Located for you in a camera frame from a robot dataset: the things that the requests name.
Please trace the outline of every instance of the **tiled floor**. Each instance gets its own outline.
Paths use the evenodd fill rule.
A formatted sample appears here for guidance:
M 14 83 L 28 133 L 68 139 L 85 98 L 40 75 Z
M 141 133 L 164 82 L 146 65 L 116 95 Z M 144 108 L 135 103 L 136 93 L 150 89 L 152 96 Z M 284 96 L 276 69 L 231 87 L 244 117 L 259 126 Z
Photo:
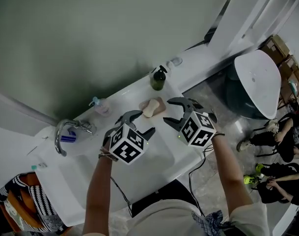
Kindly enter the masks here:
M 261 153 L 271 153 L 271 147 L 249 147 L 246 151 L 241 153 L 236 151 L 237 143 L 248 136 L 251 130 L 262 127 L 266 121 L 246 119 L 236 115 L 227 108 L 224 101 L 224 78 L 224 71 L 219 72 L 184 93 L 184 96 L 197 100 L 201 105 L 215 112 L 218 118 L 218 124 L 223 129 L 223 132 L 226 133 L 226 138 L 244 174 L 255 173 L 255 164 L 257 162 L 268 164 L 274 161 L 281 162 L 281 158 L 277 155 L 261 158 L 255 157 L 255 155 Z M 280 118 L 284 114 L 286 114 L 285 108 L 278 111 L 277 117 Z M 178 178 L 187 188 L 189 187 L 188 173 L 189 171 Z M 253 201 L 259 201 L 257 191 L 252 191 L 250 185 L 246 187 Z M 224 217 L 227 218 L 227 205 L 220 183 L 214 153 L 207 156 L 205 164 L 193 173 L 192 189 L 205 214 L 221 209 Z M 130 219 L 130 215 L 127 209 L 111 214 L 109 220 L 110 234 L 114 236 L 126 235 L 128 231 L 126 222 L 128 219 Z M 81 232 L 82 225 L 78 225 L 73 227 L 70 233 L 68 233 L 68 236 L 81 235 Z

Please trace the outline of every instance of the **faucet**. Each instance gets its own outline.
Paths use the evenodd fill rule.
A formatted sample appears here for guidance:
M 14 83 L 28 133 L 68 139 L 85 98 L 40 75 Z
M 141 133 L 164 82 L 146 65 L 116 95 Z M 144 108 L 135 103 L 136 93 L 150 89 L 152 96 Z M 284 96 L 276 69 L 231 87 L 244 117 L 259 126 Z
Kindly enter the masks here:
M 95 125 L 90 124 L 88 121 L 69 120 L 69 119 L 61 120 L 55 128 L 54 146 L 56 151 L 62 156 L 66 156 L 66 151 L 62 149 L 60 144 L 61 132 L 65 125 L 70 125 L 70 126 L 74 126 L 75 128 L 80 128 L 90 135 L 93 135 L 96 132 Z

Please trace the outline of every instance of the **wall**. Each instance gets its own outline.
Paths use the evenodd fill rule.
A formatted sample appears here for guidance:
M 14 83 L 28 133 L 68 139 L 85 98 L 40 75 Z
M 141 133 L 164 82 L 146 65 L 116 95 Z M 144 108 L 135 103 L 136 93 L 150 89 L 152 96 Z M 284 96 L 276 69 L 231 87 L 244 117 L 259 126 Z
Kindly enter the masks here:
M 0 188 L 15 175 L 32 171 L 26 155 L 41 142 L 41 138 L 0 128 Z
M 35 136 L 43 128 L 56 121 L 32 108 L 0 94 L 0 128 Z
M 278 34 L 299 63 L 299 3 Z
M 82 113 L 200 42 L 226 0 L 0 0 L 0 92 Z

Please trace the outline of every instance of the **sneaker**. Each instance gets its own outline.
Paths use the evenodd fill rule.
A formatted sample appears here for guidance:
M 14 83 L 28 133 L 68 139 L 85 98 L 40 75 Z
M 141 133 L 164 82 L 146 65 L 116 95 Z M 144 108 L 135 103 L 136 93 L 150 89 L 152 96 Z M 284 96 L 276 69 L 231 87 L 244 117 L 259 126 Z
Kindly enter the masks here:
M 254 136 L 260 134 L 260 133 L 263 133 L 263 132 L 266 132 L 266 130 L 263 128 L 263 129 L 258 129 L 258 130 L 253 130 L 252 133 L 250 134 L 250 136 L 248 137 L 248 139 L 252 139 Z
M 254 183 L 256 183 L 258 180 L 259 180 L 259 177 L 257 177 L 257 176 L 254 176 L 254 175 L 252 175 L 252 176 L 250 176 L 250 175 L 245 175 L 244 177 L 243 177 L 243 180 L 244 180 L 244 184 L 254 184 Z
M 261 174 L 261 170 L 262 170 L 262 168 L 264 168 L 265 166 L 263 165 L 263 164 L 261 164 L 261 163 L 257 163 L 256 165 L 255 165 L 255 170 L 256 170 L 256 173 L 257 174 Z
M 252 143 L 249 140 L 239 142 L 237 145 L 237 151 L 240 152 L 240 151 L 245 150 L 246 148 L 251 147 L 251 146 L 252 146 Z
M 276 118 L 267 121 L 264 126 L 269 132 L 272 132 L 274 134 L 277 134 L 279 132 L 279 123 Z

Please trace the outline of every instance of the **white shirt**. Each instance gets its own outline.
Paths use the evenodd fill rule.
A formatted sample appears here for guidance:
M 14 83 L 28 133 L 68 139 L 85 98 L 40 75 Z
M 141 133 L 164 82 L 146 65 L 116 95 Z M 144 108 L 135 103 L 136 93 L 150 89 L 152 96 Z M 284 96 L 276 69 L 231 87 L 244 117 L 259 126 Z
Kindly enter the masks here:
M 158 201 L 128 221 L 128 236 L 206 236 L 192 217 L 198 208 L 182 200 Z M 247 236 L 269 236 L 266 205 L 255 203 L 236 208 L 230 221 Z

